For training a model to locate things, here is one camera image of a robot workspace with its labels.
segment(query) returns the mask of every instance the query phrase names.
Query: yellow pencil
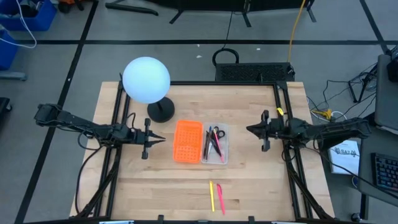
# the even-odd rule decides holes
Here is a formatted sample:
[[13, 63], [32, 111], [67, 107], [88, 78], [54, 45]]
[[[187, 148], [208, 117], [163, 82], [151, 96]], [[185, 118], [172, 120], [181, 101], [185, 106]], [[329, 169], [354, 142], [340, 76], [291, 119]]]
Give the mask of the yellow pencil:
[[214, 194], [213, 194], [213, 181], [209, 182], [210, 184], [210, 197], [211, 197], [211, 210], [214, 212]]

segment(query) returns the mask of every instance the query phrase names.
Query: white paper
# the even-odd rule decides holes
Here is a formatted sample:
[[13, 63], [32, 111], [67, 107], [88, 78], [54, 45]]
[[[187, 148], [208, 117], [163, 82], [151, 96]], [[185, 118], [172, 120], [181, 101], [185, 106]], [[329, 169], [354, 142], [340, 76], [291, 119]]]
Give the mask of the white paper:
[[[329, 149], [330, 161], [336, 165], [348, 169], [358, 175], [359, 168], [359, 149], [356, 141], [345, 140], [342, 143]], [[349, 174], [347, 171], [331, 165], [333, 174]]]

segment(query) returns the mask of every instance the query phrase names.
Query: wooden tabletop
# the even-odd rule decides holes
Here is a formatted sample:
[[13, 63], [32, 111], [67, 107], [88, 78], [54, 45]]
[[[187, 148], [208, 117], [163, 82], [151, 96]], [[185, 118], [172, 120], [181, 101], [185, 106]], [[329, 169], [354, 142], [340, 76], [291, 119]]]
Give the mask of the wooden tabletop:
[[[102, 84], [94, 122], [111, 122], [117, 86], [117, 82]], [[294, 116], [311, 123], [303, 83], [293, 82], [288, 86]], [[247, 220], [248, 216], [258, 221], [294, 220], [288, 175], [281, 158], [282, 141], [270, 139], [271, 149], [262, 152], [262, 141], [246, 130], [246, 126], [260, 122], [264, 110], [269, 110], [271, 118], [277, 117], [271, 86], [171, 86], [167, 96], [175, 104], [174, 117], [162, 124], [152, 122], [150, 126], [167, 141], [153, 146], [148, 160], [141, 159], [142, 146], [123, 146], [112, 219], [155, 220], [158, 215], [165, 215], [165, 220]], [[146, 108], [147, 105], [131, 100], [129, 112], [137, 113], [135, 128], [144, 129]], [[175, 162], [172, 146], [175, 124], [180, 119], [228, 124], [228, 164]], [[88, 147], [97, 147], [97, 144], [90, 140]], [[85, 158], [91, 153], [86, 151]], [[83, 171], [78, 198], [80, 209], [98, 188], [104, 153], [105, 149], [101, 149]], [[302, 161], [309, 191], [333, 216], [320, 156], [302, 149]], [[226, 215], [221, 212], [216, 192], [216, 211], [211, 211], [209, 180], [223, 188]], [[304, 217], [299, 190], [298, 198]], [[107, 199], [106, 192], [101, 214]]]

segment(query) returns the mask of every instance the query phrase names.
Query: lamp base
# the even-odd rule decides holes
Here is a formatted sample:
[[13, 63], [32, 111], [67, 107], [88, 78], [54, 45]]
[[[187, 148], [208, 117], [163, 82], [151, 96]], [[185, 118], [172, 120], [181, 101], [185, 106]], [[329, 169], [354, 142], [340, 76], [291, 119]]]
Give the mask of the lamp base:
[[167, 97], [163, 97], [156, 103], [148, 105], [149, 118], [157, 123], [164, 123], [174, 115], [174, 103]]

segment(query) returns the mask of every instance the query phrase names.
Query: keyboard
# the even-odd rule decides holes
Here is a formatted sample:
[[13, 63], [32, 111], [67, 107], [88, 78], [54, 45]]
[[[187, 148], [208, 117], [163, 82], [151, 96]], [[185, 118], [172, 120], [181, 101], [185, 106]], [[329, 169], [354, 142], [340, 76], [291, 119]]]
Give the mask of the keyboard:
[[371, 154], [373, 183], [388, 190], [398, 192], [398, 158]]
[[259, 81], [264, 82], [294, 81], [287, 73], [289, 63], [239, 63], [217, 64], [217, 81]]

